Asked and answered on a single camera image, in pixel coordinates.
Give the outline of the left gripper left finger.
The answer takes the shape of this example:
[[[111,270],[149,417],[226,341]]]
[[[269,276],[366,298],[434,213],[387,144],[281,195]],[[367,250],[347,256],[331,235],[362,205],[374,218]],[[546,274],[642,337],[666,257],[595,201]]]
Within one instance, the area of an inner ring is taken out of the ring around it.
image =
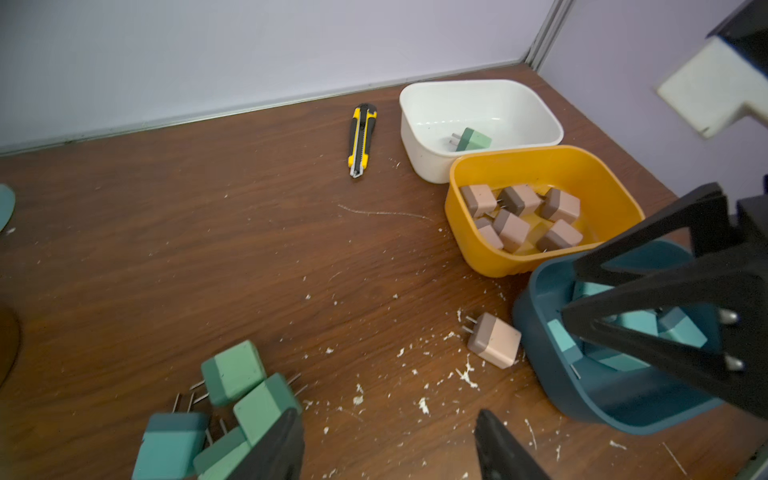
[[[305,454],[304,427],[295,408],[284,411],[228,476],[228,480],[299,480]]]

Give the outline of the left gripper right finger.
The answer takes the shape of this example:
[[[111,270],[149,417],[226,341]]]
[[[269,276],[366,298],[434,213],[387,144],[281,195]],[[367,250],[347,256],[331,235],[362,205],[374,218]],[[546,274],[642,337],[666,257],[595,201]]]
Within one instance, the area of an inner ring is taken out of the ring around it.
[[[481,478],[548,480],[549,475],[488,409],[481,409],[475,426]]]

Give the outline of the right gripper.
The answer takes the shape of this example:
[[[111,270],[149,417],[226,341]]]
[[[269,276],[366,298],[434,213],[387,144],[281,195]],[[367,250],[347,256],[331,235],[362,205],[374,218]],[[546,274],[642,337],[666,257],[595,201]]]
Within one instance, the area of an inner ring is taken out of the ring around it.
[[[697,263],[649,274],[609,262],[675,230],[688,229]],[[749,413],[767,417],[767,199],[737,202],[717,183],[697,187],[575,260],[576,278],[613,286],[562,311],[583,340],[636,357]],[[710,304],[718,345],[695,348],[613,325],[628,311]]]

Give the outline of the teal plug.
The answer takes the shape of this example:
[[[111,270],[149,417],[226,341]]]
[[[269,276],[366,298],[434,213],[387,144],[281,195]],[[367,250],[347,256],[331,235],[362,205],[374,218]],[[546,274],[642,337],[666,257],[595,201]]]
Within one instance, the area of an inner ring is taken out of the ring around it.
[[[611,289],[613,289],[613,286],[610,286],[610,285],[593,283],[593,282],[576,281],[573,287],[572,300],[576,301],[586,297],[591,297],[594,295],[604,293]]]
[[[658,335],[660,338],[700,348],[707,343],[707,337],[679,307],[657,311]]]
[[[617,314],[612,324],[646,335],[659,335],[658,319],[653,311],[639,310]]]
[[[547,327],[555,340],[558,350],[563,355],[566,364],[570,367],[575,377],[578,380],[581,380],[582,377],[575,366],[575,364],[583,358],[581,347],[575,342],[560,320],[550,320],[547,323]]]
[[[631,355],[599,345],[584,345],[584,355],[619,372],[632,372],[649,367],[649,364]]]
[[[131,478],[133,480],[192,479],[194,458],[202,452],[210,417],[180,410],[183,394],[177,393],[170,411],[153,414],[144,431]]]

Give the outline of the teal plug bottom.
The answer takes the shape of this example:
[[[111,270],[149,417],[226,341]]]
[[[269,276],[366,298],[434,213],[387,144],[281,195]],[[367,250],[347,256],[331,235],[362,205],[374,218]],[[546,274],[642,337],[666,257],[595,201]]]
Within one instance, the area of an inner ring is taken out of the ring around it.
[[[649,367],[649,364],[631,355],[599,345],[584,345],[584,355],[619,372],[632,372]]]

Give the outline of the lone pink plug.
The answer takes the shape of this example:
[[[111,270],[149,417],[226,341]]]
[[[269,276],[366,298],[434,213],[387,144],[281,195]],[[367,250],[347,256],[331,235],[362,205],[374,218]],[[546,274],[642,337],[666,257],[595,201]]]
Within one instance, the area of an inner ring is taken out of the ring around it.
[[[462,186],[459,191],[472,218],[491,213],[498,205],[497,198],[487,184]]]

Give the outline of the dark teal storage box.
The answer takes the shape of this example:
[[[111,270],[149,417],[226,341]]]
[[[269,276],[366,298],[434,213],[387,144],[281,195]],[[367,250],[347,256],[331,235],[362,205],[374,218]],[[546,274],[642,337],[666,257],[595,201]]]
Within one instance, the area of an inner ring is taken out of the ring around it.
[[[544,262],[514,303],[511,319],[528,360],[550,401],[566,416],[650,435],[722,405],[653,366],[611,369],[587,356],[569,362],[548,324],[570,303],[575,255]]]

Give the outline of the yellow storage box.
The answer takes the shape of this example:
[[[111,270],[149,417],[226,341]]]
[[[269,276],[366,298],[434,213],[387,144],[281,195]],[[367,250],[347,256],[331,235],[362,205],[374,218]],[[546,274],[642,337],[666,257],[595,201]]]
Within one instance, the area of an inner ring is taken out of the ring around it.
[[[445,212],[464,260],[491,278],[595,248],[645,218],[614,173],[573,146],[460,157]]]

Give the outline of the white storage box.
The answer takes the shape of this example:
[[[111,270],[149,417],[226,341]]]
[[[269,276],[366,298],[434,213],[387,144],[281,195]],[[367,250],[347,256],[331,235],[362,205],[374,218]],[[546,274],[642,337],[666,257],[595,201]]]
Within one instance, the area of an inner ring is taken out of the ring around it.
[[[415,173],[433,184],[449,181],[455,159],[467,153],[554,146],[564,129],[530,87],[512,80],[414,83],[400,93],[401,140]],[[492,139],[487,149],[456,152],[453,133],[466,127]]]

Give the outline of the green plug pile middle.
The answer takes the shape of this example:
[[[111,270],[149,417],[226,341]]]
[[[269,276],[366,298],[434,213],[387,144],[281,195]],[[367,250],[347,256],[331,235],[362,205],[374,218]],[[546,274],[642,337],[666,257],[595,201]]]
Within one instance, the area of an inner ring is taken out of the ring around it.
[[[281,373],[275,373],[240,399],[233,413],[248,444],[254,447],[289,409],[303,412],[290,383]]]

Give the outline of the green plug pile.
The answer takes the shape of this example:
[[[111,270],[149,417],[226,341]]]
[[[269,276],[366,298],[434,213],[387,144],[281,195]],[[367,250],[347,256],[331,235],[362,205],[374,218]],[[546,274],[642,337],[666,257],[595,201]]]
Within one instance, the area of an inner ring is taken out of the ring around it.
[[[254,447],[289,409],[303,412],[290,383],[281,373],[275,373],[240,399],[233,413],[248,444]]]
[[[228,479],[252,449],[240,426],[229,428],[224,419],[219,419],[219,427],[223,436],[193,460],[199,480]]]

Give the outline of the green plug pile lower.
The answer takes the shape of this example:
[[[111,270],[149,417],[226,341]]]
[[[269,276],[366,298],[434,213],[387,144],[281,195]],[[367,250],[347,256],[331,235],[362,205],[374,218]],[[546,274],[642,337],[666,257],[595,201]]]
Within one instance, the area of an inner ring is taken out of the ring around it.
[[[199,480],[228,479],[252,449],[240,426],[229,428],[224,419],[219,419],[219,427],[223,436],[193,460]]]

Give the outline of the artificial plant in amber vase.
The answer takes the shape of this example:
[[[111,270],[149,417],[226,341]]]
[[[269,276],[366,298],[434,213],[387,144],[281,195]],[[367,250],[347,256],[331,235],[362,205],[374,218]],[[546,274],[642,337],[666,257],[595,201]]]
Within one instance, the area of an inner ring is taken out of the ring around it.
[[[16,313],[7,305],[1,306],[0,321],[0,383],[4,384],[19,353],[21,345],[21,326]]]

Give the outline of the light blue oval object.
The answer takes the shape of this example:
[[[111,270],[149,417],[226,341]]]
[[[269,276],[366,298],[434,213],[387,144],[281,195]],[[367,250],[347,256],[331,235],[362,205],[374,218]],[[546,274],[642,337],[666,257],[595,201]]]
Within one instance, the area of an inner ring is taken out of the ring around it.
[[[6,184],[0,185],[0,230],[3,231],[13,216],[16,205],[15,192]]]

